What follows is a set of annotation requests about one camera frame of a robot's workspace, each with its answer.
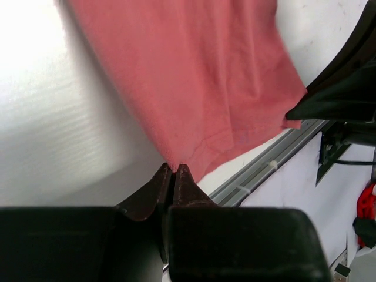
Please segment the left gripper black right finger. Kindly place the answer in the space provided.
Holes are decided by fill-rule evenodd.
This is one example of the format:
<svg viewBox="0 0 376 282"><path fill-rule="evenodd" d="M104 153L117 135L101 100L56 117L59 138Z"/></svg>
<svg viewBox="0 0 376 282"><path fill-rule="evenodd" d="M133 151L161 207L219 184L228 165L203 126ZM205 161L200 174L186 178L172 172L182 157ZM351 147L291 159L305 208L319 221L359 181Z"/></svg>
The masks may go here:
<svg viewBox="0 0 376 282"><path fill-rule="evenodd" d="M219 207L186 165L167 214L172 281L331 281L317 231L299 209Z"/></svg>

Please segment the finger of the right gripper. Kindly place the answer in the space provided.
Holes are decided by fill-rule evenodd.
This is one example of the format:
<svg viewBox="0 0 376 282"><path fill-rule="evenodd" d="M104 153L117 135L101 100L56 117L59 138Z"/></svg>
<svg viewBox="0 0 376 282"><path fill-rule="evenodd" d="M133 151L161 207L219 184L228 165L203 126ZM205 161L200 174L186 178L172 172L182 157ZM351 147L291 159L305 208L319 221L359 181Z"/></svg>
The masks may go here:
<svg viewBox="0 0 376 282"><path fill-rule="evenodd" d="M375 1L367 1L344 46L286 119L375 122Z"/></svg>

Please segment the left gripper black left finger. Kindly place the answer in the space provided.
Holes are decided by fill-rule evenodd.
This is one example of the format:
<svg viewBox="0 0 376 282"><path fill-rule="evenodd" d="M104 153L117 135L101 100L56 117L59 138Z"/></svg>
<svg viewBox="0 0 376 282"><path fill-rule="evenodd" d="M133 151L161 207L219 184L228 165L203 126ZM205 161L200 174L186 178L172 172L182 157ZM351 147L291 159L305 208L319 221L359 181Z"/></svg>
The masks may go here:
<svg viewBox="0 0 376 282"><path fill-rule="evenodd" d="M172 172L161 165L110 207L3 207L2 281L161 281L166 251L159 202Z"/></svg>

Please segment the dusty red t-shirt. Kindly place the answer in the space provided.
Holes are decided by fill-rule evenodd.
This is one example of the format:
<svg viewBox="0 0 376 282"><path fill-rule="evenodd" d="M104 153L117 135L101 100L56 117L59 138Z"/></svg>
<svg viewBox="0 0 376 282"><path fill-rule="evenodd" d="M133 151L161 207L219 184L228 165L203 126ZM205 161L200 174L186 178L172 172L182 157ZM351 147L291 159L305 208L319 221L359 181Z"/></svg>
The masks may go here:
<svg viewBox="0 0 376 282"><path fill-rule="evenodd" d="M300 127L306 94L276 1L69 1L126 107L173 171L195 181Z"/></svg>

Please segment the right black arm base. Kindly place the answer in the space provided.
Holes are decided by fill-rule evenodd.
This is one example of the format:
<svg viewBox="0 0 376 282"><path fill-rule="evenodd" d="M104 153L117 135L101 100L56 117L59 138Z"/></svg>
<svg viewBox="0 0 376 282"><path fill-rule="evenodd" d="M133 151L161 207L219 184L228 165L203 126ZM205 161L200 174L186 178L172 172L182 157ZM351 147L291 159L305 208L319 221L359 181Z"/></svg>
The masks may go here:
<svg viewBox="0 0 376 282"><path fill-rule="evenodd" d="M328 122L323 127L317 183L334 164L375 167L374 160L341 160L340 157L352 145L375 147L375 123Z"/></svg>

